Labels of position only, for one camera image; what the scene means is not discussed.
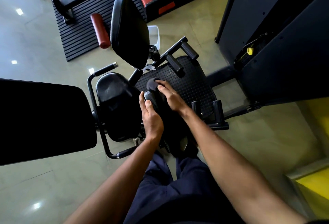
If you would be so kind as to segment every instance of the navy trousers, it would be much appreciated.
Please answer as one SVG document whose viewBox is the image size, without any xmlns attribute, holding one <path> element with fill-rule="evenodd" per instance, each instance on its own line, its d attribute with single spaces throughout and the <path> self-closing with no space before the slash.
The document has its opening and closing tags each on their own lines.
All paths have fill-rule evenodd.
<svg viewBox="0 0 329 224">
<path fill-rule="evenodd" d="M 161 154 L 156 152 L 123 223 L 139 209 L 163 198 L 182 194 L 202 194 L 217 199 L 225 197 L 208 166 L 198 157 L 176 158 L 176 174 L 177 180 L 173 181 L 167 163 Z"/>
</svg>

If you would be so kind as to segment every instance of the black rubber mat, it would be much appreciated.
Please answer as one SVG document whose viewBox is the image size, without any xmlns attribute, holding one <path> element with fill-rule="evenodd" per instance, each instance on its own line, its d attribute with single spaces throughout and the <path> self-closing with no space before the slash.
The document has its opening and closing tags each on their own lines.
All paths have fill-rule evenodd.
<svg viewBox="0 0 329 224">
<path fill-rule="evenodd" d="M 133 1 L 146 20 L 139 0 Z M 101 14 L 105 25 L 110 29 L 113 3 L 114 0 L 88 0 L 74 7 L 73 13 L 76 18 L 76 24 L 74 25 L 66 25 L 63 17 L 54 8 L 67 61 L 98 47 L 90 15 L 93 13 Z"/>
<path fill-rule="evenodd" d="M 208 85 L 203 70 L 198 63 L 192 64 L 188 56 L 181 56 L 177 58 L 177 61 L 184 67 L 185 76 L 179 78 L 166 63 L 156 70 L 144 74 L 136 84 L 137 89 L 145 91 L 147 81 L 153 77 L 158 77 L 168 81 L 188 106 L 192 107 L 193 101 L 200 101 L 202 116 L 210 116 L 214 112 L 212 102 L 216 100 L 216 95 Z"/>
</svg>

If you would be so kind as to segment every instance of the tiled floor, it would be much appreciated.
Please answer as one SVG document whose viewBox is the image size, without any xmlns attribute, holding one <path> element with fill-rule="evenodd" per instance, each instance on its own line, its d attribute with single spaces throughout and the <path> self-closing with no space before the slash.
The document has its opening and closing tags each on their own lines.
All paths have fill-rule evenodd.
<svg viewBox="0 0 329 224">
<path fill-rule="evenodd" d="M 214 37 L 226 2 L 196 0 L 150 22 L 160 30 L 160 52 L 185 35 L 200 54 L 205 74 L 224 67 L 226 61 Z M 17 14 L 18 8 L 23 15 Z M 88 94 L 88 69 L 117 61 L 116 72 L 129 77 L 134 71 L 110 48 L 66 62 L 51 0 L 0 0 L 0 27 L 1 78 L 74 85 Z M 215 93 L 225 110 L 245 99 L 236 81 L 216 87 Z M 269 106 L 228 122 L 230 130 L 220 135 L 255 164 L 290 205 L 302 211 L 283 174 L 323 154 L 297 105 Z M 109 141 L 113 152 L 132 145 Z M 0 167 L 0 223 L 61 223 L 122 162 L 106 158 L 99 138 L 90 150 Z M 174 173 L 170 156 L 168 163 Z"/>
</svg>

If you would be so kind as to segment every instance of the person's right arm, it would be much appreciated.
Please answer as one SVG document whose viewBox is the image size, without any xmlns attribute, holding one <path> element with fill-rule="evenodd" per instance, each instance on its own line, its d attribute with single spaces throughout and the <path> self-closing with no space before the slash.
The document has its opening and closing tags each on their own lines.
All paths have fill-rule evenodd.
<svg viewBox="0 0 329 224">
<path fill-rule="evenodd" d="M 261 173 L 220 138 L 187 106 L 166 81 L 157 81 L 172 110 L 189 126 L 209 169 L 237 213 L 248 224 L 303 224 L 307 220 L 290 208 Z"/>
</svg>

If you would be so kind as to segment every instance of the transparent plastic bin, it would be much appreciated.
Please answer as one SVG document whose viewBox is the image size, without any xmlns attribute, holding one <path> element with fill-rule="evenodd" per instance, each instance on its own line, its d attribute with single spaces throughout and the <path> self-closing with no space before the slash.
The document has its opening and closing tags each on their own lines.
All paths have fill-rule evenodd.
<svg viewBox="0 0 329 224">
<path fill-rule="evenodd" d="M 147 26 L 150 34 L 150 45 L 156 46 L 160 50 L 160 33 L 158 26 Z"/>
</svg>

